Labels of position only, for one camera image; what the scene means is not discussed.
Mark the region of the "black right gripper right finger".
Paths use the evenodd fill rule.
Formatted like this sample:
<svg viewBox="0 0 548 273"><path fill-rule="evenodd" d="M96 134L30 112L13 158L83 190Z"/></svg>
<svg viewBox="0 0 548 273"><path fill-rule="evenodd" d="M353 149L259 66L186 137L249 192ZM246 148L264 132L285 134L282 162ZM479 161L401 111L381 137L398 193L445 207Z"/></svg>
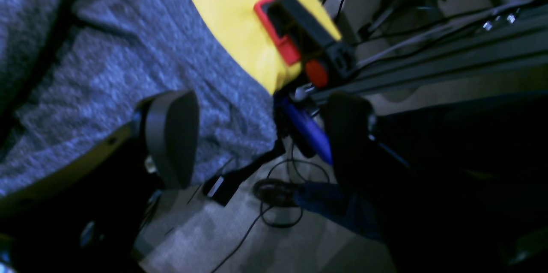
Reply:
<svg viewBox="0 0 548 273"><path fill-rule="evenodd" d="M377 116L333 93L335 177L365 198L400 273L547 271L547 93Z"/></svg>

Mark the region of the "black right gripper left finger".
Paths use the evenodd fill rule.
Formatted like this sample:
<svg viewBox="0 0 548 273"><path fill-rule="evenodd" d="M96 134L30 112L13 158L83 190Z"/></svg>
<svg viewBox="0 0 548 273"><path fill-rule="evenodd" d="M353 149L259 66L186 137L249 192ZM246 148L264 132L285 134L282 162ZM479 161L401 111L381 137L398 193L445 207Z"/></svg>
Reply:
<svg viewBox="0 0 548 273"><path fill-rule="evenodd" d="M123 272L154 193L191 183L199 115L192 90L152 96L89 152L2 198L1 271Z"/></svg>

